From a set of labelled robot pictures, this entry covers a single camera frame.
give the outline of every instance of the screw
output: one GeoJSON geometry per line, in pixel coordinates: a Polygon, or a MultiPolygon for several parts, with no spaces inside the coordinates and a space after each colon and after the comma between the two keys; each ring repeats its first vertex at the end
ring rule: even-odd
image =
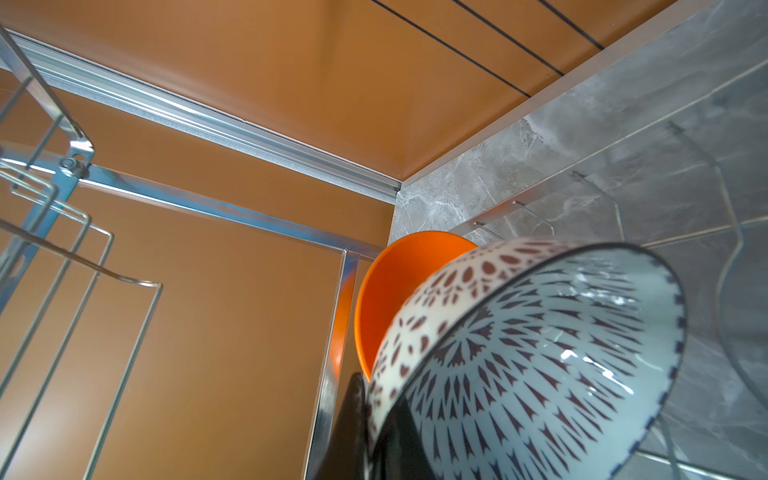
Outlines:
{"type": "Polygon", "coordinates": [[[82,178],[85,173],[85,165],[77,158],[64,157],[58,161],[58,166],[61,168],[61,172],[68,177],[82,178]]]}

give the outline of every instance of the blue and white bowl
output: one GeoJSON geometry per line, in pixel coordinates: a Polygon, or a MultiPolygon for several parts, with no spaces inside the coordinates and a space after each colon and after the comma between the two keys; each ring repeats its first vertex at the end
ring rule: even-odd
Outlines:
{"type": "Polygon", "coordinates": [[[473,250],[389,327],[366,400],[370,455],[406,412],[435,478],[610,478],[667,398],[685,318],[672,270],[630,244],[473,250]]]}

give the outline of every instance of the metal rail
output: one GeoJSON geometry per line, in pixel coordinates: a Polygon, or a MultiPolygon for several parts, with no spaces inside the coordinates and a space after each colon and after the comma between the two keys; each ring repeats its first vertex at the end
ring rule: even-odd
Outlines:
{"type": "Polygon", "coordinates": [[[339,393],[341,361],[344,354],[346,330],[349,325],[349,314],[352,312],[352,298],[358,266],[358,257],[351,256],[347,252],[342,253],[339,285],[336,288],[336,305],[330,325],[328,343],[326,344],[326,355],[323,357],[323,370],[320,373],[315,399],[315,415],[310,430],[312,434],[304,462],[302,478],[306,480],[315,478],[331,438],[333,415],[336,411],[336,397],[339,393]]]}
{"type": "MultiPolygon", "coordinates": [[[[0,150],[2,150],[0,151],[0,158],[12,164],[21,165],[25,162],[25,158],[28,157],[25,152],[27,149],[18,144],[0,143],[0,150]]],[[[43,152],[31,168],[47,174],[53,174],[58,169],[58,157],[43,152]]],[[[80,184],[86,187],[106,190],[110,193],[135,200],[159,204],[163,207],[241,223],[249,227],[303,240],[321,247],[339,251],[346,250],[352,255],[358,255],[371,260],[376,258],[382,251],[381,247],[371,243],[361,242],[353,238],[271,217],[270,215],[261,214],[202,195],[192,194],[178,188],[168,187],[167,185],[128,174],[121,174],[98,165],[91,165],[88,168],[88,175],[80,180],[80,184]]]]}
{"type": "Polygon", "coordinates": [[[389,204],[401,182],[338,155],[252,124],[179,94],[10,32],[51,84],[263,161],[389,204]]]}

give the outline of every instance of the bowl rim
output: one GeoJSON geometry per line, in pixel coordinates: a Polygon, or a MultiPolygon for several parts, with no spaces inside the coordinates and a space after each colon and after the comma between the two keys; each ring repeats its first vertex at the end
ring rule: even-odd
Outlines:
{"type": "MultiPolygon", "coordinates": [[[[464,240],[468,244],[467,247],[472,246],[471,248],[469,248],[469,250],[465,251],[464,253],[460,253],[458,257],[453,257],[449,260],[446,260],[442,266],[438,267],[438,269],[435,270],[435,272],[439,272],[441,268],[443,268],[446,264],[452,262],[453,260],[479,247],[479,245],[472,242],[471,240],[465,239],[461,235],[457,235],[456,233],[451,233],[451,232],[445,232],[443,230],[423,230],[420,232],[410,233],[408,235],[405,235],[404,237],[400,237],[399,239],[395,240],[390,245],[388,245],[384,250],[382,250],[382,252],[371,263],[371,266],[368,268],[366,275],[363,277],[362,282],[360,283],[360,289],[357,293],[357,301],[355,302],[355,310],[353,313],[354,314],[353,330],[354,330],[354,336],[355,336],[355,351],[357,352],[357,361],[360,363],[360,369],[362,370],[363,376],[366,378],[366,382],[371,381],[372,368],[369,368],[365,362],[366,358],[364,356],[364,352],[362,348],[362,337],[361,337],[362,333],[360,329],[361,327],[360,322],[362,321],[361,320],[362,298],[364,297],[364,294],[366,292],[368,282],[371,279],[372,273],[376,271],[376,267],[378,265],[381,265],[384,261],[386,261],[387,254],[391,253],[397,247],[401,247],[403,244],[412,241],[416,237],[424,237],[426,234],[433,235],[435,233],[440,233],[441,235],[446,235],[447,237],[464,240]]],[[[427,275],[427,277],[424,280],[426,281],[435,272],[432,272],[429,275],[427,275]]],[[[376,361],[376,357],[378,355],[379,355],[379,351],[376,350],[376,352],[373,354],[374,362],[376,361]]]]}

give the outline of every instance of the orange bowl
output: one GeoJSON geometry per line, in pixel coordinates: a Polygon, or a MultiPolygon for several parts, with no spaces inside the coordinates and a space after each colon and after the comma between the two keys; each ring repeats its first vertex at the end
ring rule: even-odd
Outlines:
{"type": "Polygon", "coordinates": [[[389,324],[411,293],[446,263],[475,248],[453,233],[418,232],[397,240],[373,261],[355,307],[355,347],[366,380],[389,324]]]}

